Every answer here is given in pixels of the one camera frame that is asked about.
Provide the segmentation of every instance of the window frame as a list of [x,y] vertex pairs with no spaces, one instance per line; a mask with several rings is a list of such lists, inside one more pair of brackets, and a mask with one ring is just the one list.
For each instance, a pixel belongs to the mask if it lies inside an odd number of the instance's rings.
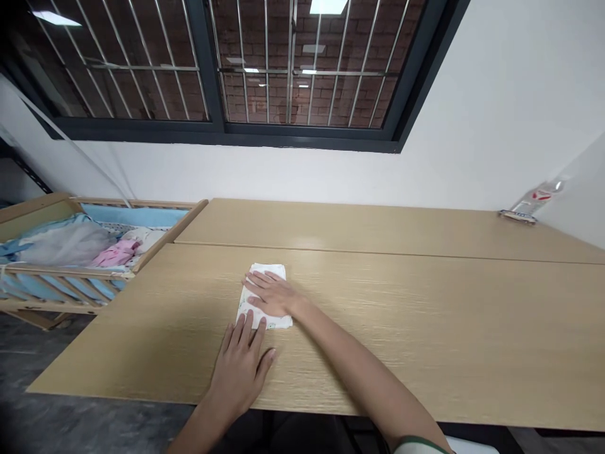
[[[271,146],[401,153],[470,0],[427,0],[380,129],[226,122],[210,0],[185,0],[210,121],[62,117],[16,51],[3,73],[72,140]],[[52,139],[62,140],[37,114]]]

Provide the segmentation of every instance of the green sleeve trim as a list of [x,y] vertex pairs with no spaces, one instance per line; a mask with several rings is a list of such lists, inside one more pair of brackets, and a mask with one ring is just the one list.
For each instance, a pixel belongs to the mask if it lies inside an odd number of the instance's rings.
[[403,445],[405,445],[407,443],[420,443],[421,445],[430,446],[431,448],[436,449],[437,451],[439,451],[442,454],[449,454],[449,452],[446,451],[445,449],[443,449],[441,446],[436,445],[432,441],[429,441],[425,438],[415,436],[415,435],[408,435],[408,436],[405,436],[402,439],[400,439],[399,444],[397,445],[397,449],[401,448]]

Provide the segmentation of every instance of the glass pane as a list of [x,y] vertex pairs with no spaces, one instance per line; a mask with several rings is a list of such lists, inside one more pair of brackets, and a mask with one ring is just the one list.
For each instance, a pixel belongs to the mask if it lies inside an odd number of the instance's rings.
[[50,11],[75,25],[28,15],[14,44],[62,115],[208,119],[182,0],[54,5],[32,0],[33,11]]
[[[290,35],[287,0],[268,0],[267,17],[264,1],[212,0],[221,71],[229,80],[223,93],[229,121],[267,122],[251,113],[268,71],[271,124],[382,127],[425,1],[410,0],[407,10],[400,0],[350,2],[339,13],[320,16],[311,14],[313,0],[298,0],[296,33]],[[247,81],[260,81],[249,83],[247,119],[244,72]]]

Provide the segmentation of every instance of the window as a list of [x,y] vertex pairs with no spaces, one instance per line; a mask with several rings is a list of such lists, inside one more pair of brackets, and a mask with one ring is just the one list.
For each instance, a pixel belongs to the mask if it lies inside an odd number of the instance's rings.
[[398,153],[467,3],[29,0],[4,70],[73,139]]

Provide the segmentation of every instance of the plastic bottle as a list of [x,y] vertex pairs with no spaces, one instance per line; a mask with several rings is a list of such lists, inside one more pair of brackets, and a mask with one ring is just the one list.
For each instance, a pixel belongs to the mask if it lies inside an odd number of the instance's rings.
[[565,177],[556,177],[553,180],[542,183],[535,189],[526,193],[511,211],[533,216],[549,200],[559,194],[565,187]]

